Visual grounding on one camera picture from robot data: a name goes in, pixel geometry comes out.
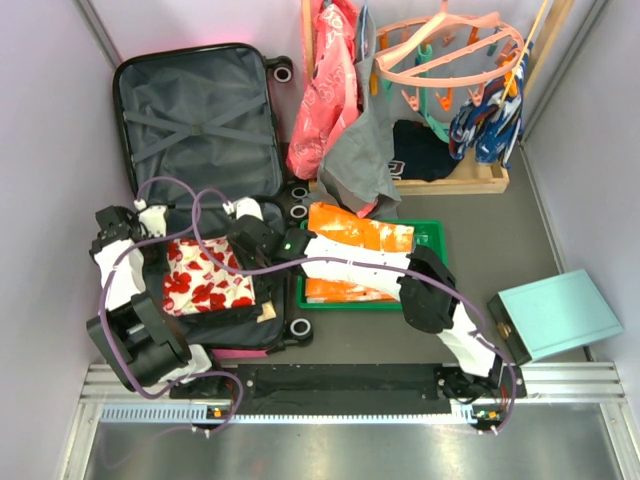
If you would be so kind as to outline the pink hard-shell suitcase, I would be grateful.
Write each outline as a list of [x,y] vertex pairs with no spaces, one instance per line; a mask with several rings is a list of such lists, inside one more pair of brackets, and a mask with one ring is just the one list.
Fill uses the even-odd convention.
[[[129,183],[148,204],[169,208],[167,247],[195,239],[212,262],[235,273],[226,240],[233,218],[224,200],[251,197],[269,226],[281,232],[293,227],[278,200],[285,173],[269,91],[271,81],[286,83],[292,75],[290,58],[268,58],[243,43],[144,55],[118,67],[113,98]],[[161,305],[167,272],[144,272]],[[310,344],[310,322],[286,315],[288,275],[251,279],[255,306],[170,315],[187,341],[220,357]],[[258,323],[266,302],[277,316]]]

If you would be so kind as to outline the white red floral garment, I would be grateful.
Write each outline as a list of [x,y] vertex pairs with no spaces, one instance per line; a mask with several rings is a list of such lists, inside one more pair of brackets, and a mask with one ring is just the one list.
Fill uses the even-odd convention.
[[162,306],[169,315],[179,317],[256,305],[252,279],[220,268],[195,239],[172,240],[167,262]]

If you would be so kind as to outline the light blue plastic tray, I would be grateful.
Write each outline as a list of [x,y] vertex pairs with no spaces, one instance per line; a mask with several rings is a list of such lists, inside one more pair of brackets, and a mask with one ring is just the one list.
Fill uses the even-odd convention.
[[517,365],[623,332],[622,324],[583,269],[500,291],[487,307]]

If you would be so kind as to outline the orange item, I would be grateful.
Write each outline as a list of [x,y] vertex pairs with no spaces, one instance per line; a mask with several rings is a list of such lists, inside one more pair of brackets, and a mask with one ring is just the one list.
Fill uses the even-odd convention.
[[[307,228],[346,245],[390,253],[409,253],[414,228],[359,218],[337,206],[316,202],[310,206]],[[308,279],[305,295],[309,303],[391,302],[392,297],[352,283]]]

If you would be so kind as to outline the green plastic tray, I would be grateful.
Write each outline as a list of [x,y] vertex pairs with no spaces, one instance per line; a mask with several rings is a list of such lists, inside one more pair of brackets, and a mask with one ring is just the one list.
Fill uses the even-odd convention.
[[[428,246],[431,248],[440,260],[448,265],[448,255],[446,247],[446,238],[443,226],[438,220],[429,219],[385,219],[384,223],[393,225],[404,225],[414,228],[414,245]],[[376,301],[356,301],[356,302],[310,302],[306,296],[306,281],[298,276],[296,280],[296,304],[299,308],[305,310],[353,310],[353,311],[400,311],[399,302],[376,300]]]

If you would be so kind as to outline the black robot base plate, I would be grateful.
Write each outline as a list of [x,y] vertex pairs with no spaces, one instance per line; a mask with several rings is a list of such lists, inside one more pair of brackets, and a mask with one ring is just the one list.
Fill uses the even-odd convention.
[[476,380],[467,390],[460,369],[441,364],[241,364],[229,371],[243,384],[244,415],[436,414],[471,394],[498,401],[512,390],[526,395],[508,372],[498,388]]

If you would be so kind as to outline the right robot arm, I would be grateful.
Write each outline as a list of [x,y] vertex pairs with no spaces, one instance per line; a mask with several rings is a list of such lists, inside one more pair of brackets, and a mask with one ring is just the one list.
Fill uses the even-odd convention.
[[502,385],[503,360],[470,318],[469,303],[431,248],[377,251],[300,228],[279,233],[250,215],[232,224],[227,239],[239,264],[254,273],[297,269],[308,279],[352,283],[391,296],[409,326],[437,336],[456,357],[456,367],[442,370],[446,396],[471,402]]

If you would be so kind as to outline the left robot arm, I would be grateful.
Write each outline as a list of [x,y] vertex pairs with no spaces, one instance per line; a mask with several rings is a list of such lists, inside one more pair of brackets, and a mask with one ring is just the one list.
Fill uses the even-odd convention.
[[164,207],[135,213],[122,206],[95,214],[99,232],[89,254],[100,270],[104,304],[86,330],[123,386],[192,381],[205,396],[226,387],[227,374],[200,345],[189,346],[173,317],[148,290],[144,270],[162,267],[164,247],[149,244],[166,233]]

